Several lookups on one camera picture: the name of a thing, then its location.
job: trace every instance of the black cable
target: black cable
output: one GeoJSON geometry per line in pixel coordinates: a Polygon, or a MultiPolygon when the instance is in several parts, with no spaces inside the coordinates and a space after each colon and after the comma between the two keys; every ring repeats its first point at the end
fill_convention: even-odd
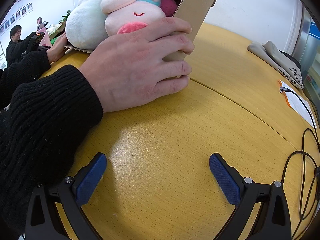
{"type": "Polygon", "coordinates": [[[303,106],[305,107],[305,109],[308,111],[308,114],[310,115],[310,118],[311,118],[311,121],[312,121],[312,124],[313,124],[313,128],[315,129],[315,132],[316,132],[316,142],[318,144],[318,149],[319,149],[319,154],[320,154],[320,148],[319,148],[319,139],[318,139],[318,135],[317,135],[317,130],[316,130],[316,126],[315,126],[315,123],[313,122],[313,118],[312,118],[312,114],[310,113],[309,109],[307,108],[307,106],[304,104],[304,102],[302,101],[302,99],[292,90],[290,89],[287,89],[287,92],[291,92],[293,93],[294,95],[296,95],[296,97],[300,100],[300,102],[303,104],[303,106]]]}
{"type": "MultiPolygon", "coordinates": [[[[312,218],[314,217],[314,215],[315,215],[315,213],[316,213],[316,208],[315,208],[315,210],[313,211],[313,214],[312,214],[312,218],[310,219],[308,225],[305,227],[305,229],[302,230],[302,232],[300,232],[300,234],[299,234],[296,238],[294,238],[294,236],[295,236],[295,234],[297,233],[297,231],[298,231],[298,229],[299,229],[302,221],[305,220],[307,217],[309,217],[309,215],[310,215],[311,212],[312,212],[312,209],[313,209],[313,207],[314,207],[314,205],[315,205],[315,203],[316,203],[317,188],[318,188],[318,185],[317,185],[317,187],[316,187],[316,194],[315,194],[315,197],[314,197],[314,199],[313,199],[312,206],[311,206],[309,212],[305,215],[305,213],[306,213],[306,211],[307,211],[307,206],[308,206],[308,203],[309,203],[309,200],[310,200],[310,195],[311,195],[311,191],[312,191],[314,182],[315,182],[317,176],[319,175],[318,173],[315,173],[314,176],[313,176],[313,179],[312,179],[312,182],[311,182],[311,185],[310,185],[310,188],[309,188],[308,196],[307,196],[307,199],[306,199],[306,203],[305,203],[305,206],[304,206],[303,211],[302,211],[303,193],[304,193],[304,186],[305,186],[305,180],[306,180],[306,156],[308,156],[308,157],[312,160],[312,162],[313,162],[313,164],[314,164],[314,166],[315,166],[315,169],[317,169],[317,164],[316,164],[316,161],[314,160],[314,158],[313,158],[310,154],[308,154],[308,153],[306,153],[306,152],[304,151],[304,137],[305,137],[306,132],[307,132],[307,131],[310,131],[310,132],[312,133],[314,139],[316,140],[319,154],[320,154],[320,145],[319,145],[318,134],[317,134],[317,131],[316,131],[316,126],[315,126],[315,123],[314,123],[314,121],[313,121],[312,114],[310,113],[310,111],[309,111],[309,109],[307,108],[307,106],[304,104],[304,102],[301,100],[301,98],[300,98],[294,91],[292,91],[292,90],[290,90],[290,89],[287,89],[287,88],[285,88],[285,87],[281,87],[281,88],[280,88],[280,91],[291,92],[291,93],[293,93],[293,94],[300,100],[300,102],[303,104],[303,106],[305,107],[305,109],[308,111],[308,113],[309,113],[309,115],[310,115],[310,118],[311,118],[311,121],[312,121],[312,124],[313,124],[313,128],[315,129],[315,134],[314,134],[313,130],[311,130],[310,128],[305,129],[305,131],[303,132],[303,135],[302,135],[302,151],[295,151],[295,152],[293,152],[293,153],[291,153],[291,154],[289,155],[289,157],[288,157],[288,159],[287,159],[287,161],[286,161],[286,163],[285,163],[285,165],[284,165],[284,170],[283,170],[282,178],[281,178],[281,184],[283,185],[283,184],[284,184],[285,173],[286,173],[286,170],[287,170],[287,167],[288,167],[288,163],[289,163],[291,157],[294,156],[294,155],[296,155],[296,154],[302,154],[302,158],[303,158],[303,177],[302,177],[301,194],[300,194],[300,206],[299,206],[299,217],[300,217],[300,220],[299,220],[299,223],[298,223],[298,225],[297,225],[297,227],[296,227],[296,229],[295,229],[295,231],[294,231],[294,233],[293,233],[293,235],[292,235],[292,240],[296,240],[296,239],[298,239],[298,238],[307,230],[307,228],[309,227],[309,225],[310,225],[310,224],[312,223],[312,221],[313,221],[312,218]]],[[[315,103],[314,103],[312,100],[310,100],[310,102],[314,105],[314,107],[315,107],[315,109],[316,109],[318,126],[320,127],[320,125],[319,125],[319,113],[318,113],[318,109],[317,109],[315,103]]]]}
{"type": "Polygon", "coordinates": [[[316,104],[312,101],[311,98],[308,98],[308,100],[313,104],[313,106],[315,107],[316,109],[316,113],[317,113],[317,120],[318,120],[318,126],[320,127],[320,124],[319,124],[319,113],[318,113],[318,108],[316,106],[316,104]]]}

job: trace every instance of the poster on wall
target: poster on wall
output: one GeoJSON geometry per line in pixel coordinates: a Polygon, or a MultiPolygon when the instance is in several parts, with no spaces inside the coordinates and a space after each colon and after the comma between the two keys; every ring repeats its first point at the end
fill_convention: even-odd
{"type": "Polygon", "coordinates": [[[7,29],[10,28],[10,22],[9,22],[9,21],[6,21],[6,22],[4,23],[4,28],[5,28],[5,30],[7,30],[7,29]]]}
{"type": "Polygon", "coordinates": [[[2,36],[4,34],[4,24],[0,26],[0,35],[2,36]]]}
{"type": "Polygon", "coordinates": [[[17,0],[18,4],[18,10],[20,10],[23,7],[23,0],[17,0]]]}
{"type": "Polygon", "coordinates": [[[28,13],[33,11],[32,3],[29,3],[27,7],[28,7],[28,13]]]}
{"type": "Polygon", "coordinates": [[[12,15],[12,17],[10,18],[10,24],[12,26],[12,24],[14,24],[14,22],[16,21],[16,15],[12,15]]]}
{"type": "Polygon", "coordinates": [[[4,53],[0,53],[0,69],[5,69],[7,67],[7,60],[5,59],[4,53]]]}
{"type": "Polygon", "coordinates": [[[16,12],[16,20],[20,20],[21,19],[21,11],[16,12]]]}
{"type": "Polygon", "coordinates": [[[21,10],[21,12],[22,12],[22,17],[24,17],[25,15],[27,15],[27,7],[26,7],[26,6],[23,7],[22,10],[21,10]]]}

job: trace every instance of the screw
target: screw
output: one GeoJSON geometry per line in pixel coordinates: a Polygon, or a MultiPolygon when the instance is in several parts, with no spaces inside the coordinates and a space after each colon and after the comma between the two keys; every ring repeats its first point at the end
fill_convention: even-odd
{"type": "Polygon", "coordinates": [[[69,184],[72,181],[72,177],[66,177],[64,178],[64,183],[69,184]]]}
{"type": "Polygon", "coordinates": [[[245,177],[244,178],[244,182],[247,183],[247,184],[251,184],[252,183],[252,179],[249,178],[249,177],[245,177]]]}
{"type": "Polygon", "coordinates": [[[275,186],[276,186],[276,187],[281,187],[281,182],[279,182],[279,181],[276,180],[276,181],[275,181],[275,186]]]}

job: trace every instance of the man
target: man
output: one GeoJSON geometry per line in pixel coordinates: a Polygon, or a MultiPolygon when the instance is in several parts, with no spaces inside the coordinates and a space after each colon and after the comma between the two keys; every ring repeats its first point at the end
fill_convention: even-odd
{"type": "Polygon", "coordinates": [[[64,55],[67,41],[66,33],[63,33],[47,51],[32,51],[21,62],[13,63],[10,68],[0,69],[0,109],[10,104],[19,85],[37,80],[50,69],[52,62],[64,55]]]}
{"type": "Polygon", "coordinates": [[[7,67],[9,68],[12,63],[18,63],[22,60],[21,54],[27,50],[30,39],[36,35],[36,32],[32,32],[23,41],[20,40],[21,26],[16,25],[10,31],[9,45],[5,51],[5,58],[7,59],[7,67]]]}
{"type": "Polygon", "coordinates": [[[141,106],[188,85],[191,66],[162,59],[179,50],[190,54],[194,45],[182,33],[191,31],[181,19],[163,18],[107,38],[79,70],[67,65],[16,89],[10,109],[0,114],[0,216],[7,225],[24,232],[33,188],[63,179],[103,113],[141,106]]]}

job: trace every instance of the white plush toy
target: white plush toy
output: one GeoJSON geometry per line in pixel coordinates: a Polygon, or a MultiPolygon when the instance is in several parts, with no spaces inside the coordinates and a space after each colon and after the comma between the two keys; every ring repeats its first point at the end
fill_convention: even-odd
{"type": "Polygon", "coordinates": [[[108,38],[105,20],[108,15],[102,13],[102,0],[79,0],[78,6],[71,12],[66,22],[68,41],[79,49],[95,49],[108,38]]]}

